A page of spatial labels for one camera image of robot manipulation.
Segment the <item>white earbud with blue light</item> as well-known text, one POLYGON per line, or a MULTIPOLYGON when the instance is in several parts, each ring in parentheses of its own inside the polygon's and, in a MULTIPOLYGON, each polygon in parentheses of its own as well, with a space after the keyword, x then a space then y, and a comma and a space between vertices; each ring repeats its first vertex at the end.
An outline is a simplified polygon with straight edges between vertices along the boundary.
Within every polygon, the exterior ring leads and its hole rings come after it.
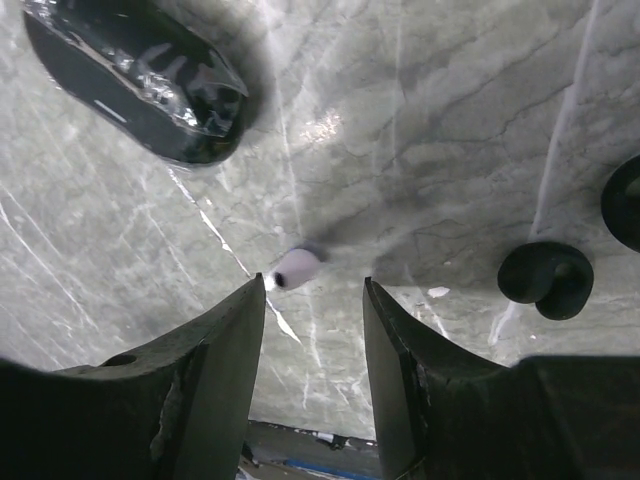
POLYGON ((311 281, 328 260, 325 250, 303 244, 286 252, 269 271, 265 286, 268 291, 290 291, 311 281))

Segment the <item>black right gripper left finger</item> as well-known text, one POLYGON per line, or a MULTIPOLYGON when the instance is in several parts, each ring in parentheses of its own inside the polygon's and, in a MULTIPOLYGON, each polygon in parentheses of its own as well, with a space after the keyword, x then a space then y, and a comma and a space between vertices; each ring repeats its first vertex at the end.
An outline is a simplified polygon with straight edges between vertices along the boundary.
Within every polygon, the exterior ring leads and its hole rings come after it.
POLYGON ((265 320, 256 276, 211 310, 98 366, 1 363, 5 479, 232 479, 265 320))

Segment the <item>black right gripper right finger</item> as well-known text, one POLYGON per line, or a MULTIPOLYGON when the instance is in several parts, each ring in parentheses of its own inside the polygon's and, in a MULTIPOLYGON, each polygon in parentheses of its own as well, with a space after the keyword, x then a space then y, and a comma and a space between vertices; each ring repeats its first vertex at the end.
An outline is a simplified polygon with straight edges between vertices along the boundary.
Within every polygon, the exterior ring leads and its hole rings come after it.
POLYGON ((639 361, 533 356, 504 367, 363 289, 365 351, 386 479, 635 479, 639 361))

